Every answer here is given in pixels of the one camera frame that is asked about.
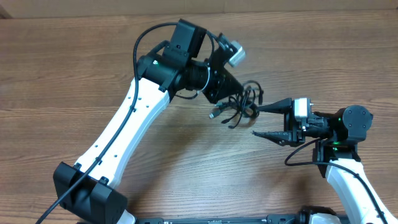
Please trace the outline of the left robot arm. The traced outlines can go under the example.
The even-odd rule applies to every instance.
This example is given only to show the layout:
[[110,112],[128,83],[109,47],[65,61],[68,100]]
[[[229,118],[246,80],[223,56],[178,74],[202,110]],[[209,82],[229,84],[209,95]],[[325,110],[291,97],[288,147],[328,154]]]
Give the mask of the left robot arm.
[[170,40],[133,57],[128,93],[95,143],[73,165],[61,163],[55,169],[55,206],[88,223],[135,223],[117,188],[156,117],[180,90],[203,93],[210,103],[242,92],[242,84],[225,69],[245,58],[238,42],[185,20],[173,27]]

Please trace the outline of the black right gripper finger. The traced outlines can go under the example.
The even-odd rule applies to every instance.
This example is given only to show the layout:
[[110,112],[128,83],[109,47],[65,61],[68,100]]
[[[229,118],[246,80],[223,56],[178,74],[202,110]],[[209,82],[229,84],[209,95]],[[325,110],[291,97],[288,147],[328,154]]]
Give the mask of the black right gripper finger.
[[252,134],[270,140],[273,143],[276,143],[280,146],[291,146],[293,141],[293,135],[291,131],[268,131],[268,132],[256,132],[252,131]]
[[290,111],[292,107],[292,99],[286,98],[269,105],[258,106],[258,112],[285,114]]

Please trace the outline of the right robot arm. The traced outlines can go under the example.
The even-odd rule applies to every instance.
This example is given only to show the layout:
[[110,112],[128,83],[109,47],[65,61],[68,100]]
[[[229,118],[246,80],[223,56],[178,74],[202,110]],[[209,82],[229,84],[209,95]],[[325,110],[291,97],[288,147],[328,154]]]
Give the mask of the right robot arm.
[[336,113],[312,111],[309,98],[286,98],[257,108],[258,112],[282,114],[283,131],[254,132],[295,152],[314,144],[310,165],[333,187],[350,223],[397,223],[366,177],[358,144],[366,140],[373,115],[363,106],[351,105]]

